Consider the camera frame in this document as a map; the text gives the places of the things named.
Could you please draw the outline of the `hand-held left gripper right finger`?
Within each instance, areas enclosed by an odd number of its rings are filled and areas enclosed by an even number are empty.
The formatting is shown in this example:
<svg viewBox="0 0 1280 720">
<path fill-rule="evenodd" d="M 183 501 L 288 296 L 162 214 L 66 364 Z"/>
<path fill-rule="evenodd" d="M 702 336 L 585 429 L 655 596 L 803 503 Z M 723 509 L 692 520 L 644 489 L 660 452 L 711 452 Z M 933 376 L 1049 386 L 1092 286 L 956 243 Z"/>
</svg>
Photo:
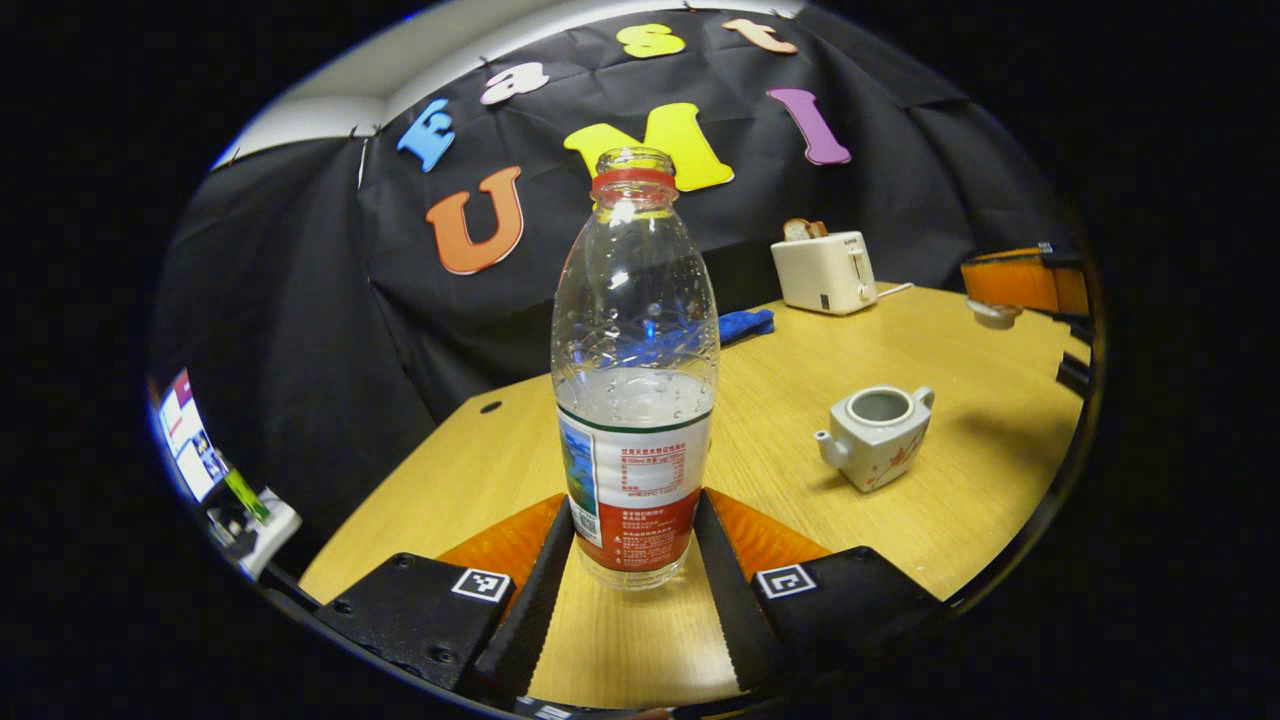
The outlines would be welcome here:
<svg viewBox="0 0 1280 720">
<path fill-rule="evenodd" d="M 860 666 L 945 615 L 872 547 L 831 551 L 722 491 L 701 492 L 695 536 L 741 691 Z"/>
</svg>

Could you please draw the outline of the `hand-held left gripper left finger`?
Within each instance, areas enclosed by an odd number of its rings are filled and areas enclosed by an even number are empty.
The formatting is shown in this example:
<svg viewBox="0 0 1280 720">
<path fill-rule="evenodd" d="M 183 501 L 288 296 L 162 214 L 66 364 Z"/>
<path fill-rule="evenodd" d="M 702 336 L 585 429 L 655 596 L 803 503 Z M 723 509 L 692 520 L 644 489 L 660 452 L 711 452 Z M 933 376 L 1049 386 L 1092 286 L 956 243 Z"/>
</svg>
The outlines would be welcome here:
<svg viewBox="0 0 1280 720">
<path fill-rule="evenodd" d="M 573 538 L 570 501 L 553 495 L 436 559 L 393 553 L 316 615 L 444 691 L 526 694 Z"/>
</svg>

